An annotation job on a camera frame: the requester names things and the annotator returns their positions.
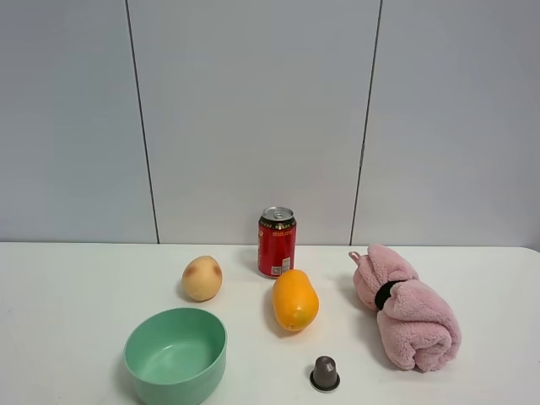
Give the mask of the orange mango fruit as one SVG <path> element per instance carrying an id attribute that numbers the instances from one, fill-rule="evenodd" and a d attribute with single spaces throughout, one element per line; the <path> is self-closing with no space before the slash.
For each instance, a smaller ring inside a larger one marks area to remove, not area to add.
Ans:
<path id="1" fill-rule="evenodd" d="M 316 318 L 319 298 L 307 274 L 291 269 L 280 275 L 272 289 L 277 323 L 288 332 L 305 330 Z"/>

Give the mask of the green plastic bowl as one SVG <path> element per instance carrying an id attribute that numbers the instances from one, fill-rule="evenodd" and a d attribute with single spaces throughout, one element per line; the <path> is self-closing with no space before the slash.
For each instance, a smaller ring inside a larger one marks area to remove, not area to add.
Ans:
<path id="1" fill-rule="evenodd" d="M 145 404 L 201 404 L 221 382 L 228 336 L 224 323 L 198 308 L 151 316 L 130 334 L 123 361 Z"/>

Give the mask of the rolled pink towel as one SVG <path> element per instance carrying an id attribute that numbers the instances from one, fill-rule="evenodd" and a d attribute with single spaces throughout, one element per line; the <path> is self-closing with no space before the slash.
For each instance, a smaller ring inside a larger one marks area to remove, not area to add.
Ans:
<path id="1" fill-rule="evenodd" d="M 383 348 L 396 367 L 437 371 L 456 357 L 462 335 L 452 308 L 406 259 L 380 244 L 348 255 L 356 265 L 357 295 L 376 313 Z"/>

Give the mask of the brown coffee capsule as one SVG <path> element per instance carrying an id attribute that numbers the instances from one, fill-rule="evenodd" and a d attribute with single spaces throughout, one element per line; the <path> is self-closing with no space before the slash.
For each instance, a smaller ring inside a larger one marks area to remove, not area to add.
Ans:
<path id="1" fill-rule="evenodd" d="M 318 357 L 310 373 L 313 388 L 319 392 L 332 392 L 339 387 L 340 382 L 334 359 L 326 355 Z"/>

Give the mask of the yellow peach fruit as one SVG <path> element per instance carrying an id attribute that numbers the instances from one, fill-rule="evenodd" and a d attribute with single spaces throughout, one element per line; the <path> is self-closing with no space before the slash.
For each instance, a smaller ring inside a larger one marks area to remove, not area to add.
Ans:
<path id="1" fill-rule="evenodd" d="M 223 273 L 218 262 L 212 256 L 200 256 L 186 266 L 181 287 L 190 299 L 206 301 L 219 292 L 222 282 Z"/>

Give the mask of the red soda can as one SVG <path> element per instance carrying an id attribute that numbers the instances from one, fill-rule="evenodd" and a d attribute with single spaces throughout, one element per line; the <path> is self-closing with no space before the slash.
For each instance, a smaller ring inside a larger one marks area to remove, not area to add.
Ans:
<path id="1" fill-rule="evenodd" d="M 270 207 L 258 220 L 258 270 L 278 278 L 294 267 L 296 219 L 290 208 Z"/>

